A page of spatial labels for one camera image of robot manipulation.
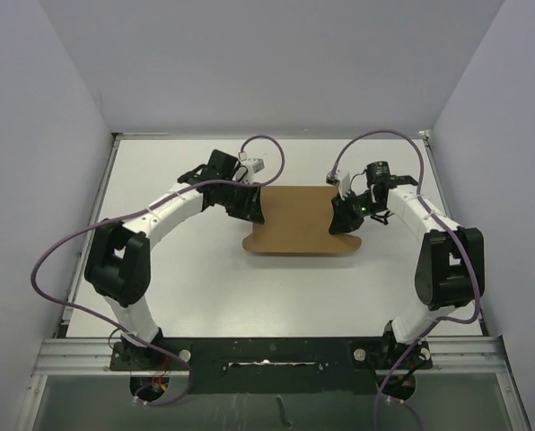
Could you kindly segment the brown cardboard box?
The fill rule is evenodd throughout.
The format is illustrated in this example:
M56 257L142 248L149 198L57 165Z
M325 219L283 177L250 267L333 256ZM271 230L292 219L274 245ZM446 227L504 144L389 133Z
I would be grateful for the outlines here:
M358 251L362 239L332 235L330 186L268 186L261 190L264 224L254 224L242 240L249 253L279 255L347 255Z

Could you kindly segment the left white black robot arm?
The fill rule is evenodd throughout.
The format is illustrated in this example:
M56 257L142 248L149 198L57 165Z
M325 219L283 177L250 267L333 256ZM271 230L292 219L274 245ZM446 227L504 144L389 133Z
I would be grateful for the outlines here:
M84 278L125 328L130 356L140 367L151 369L162 360L157 341L162 331L145 297L152 249L179 224L213 206L223 207L231 218L264 224L261 188L252 185L264 168L263 160L244 152L233 156L215 149L207 163L178 177L160 196L161 205L153 202L142 215L95 230Z

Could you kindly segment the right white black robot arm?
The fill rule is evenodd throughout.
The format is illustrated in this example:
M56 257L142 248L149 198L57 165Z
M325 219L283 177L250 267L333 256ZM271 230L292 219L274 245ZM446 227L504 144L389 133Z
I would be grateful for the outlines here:
M337 168L327 174L326 182L338 190L331 199L329 233L352 233L367 218L387 224L390 216L396 216L417 238L414 299L386 324L372 349L354 351L359 362L378 356L397 367L409 360L412 347L436 324L466 325L478 319L485 290L484 238L479 229L461 226L426 199L420 179L394 175L384 161L368 164L364 175L367 189L356 194L349 174Z

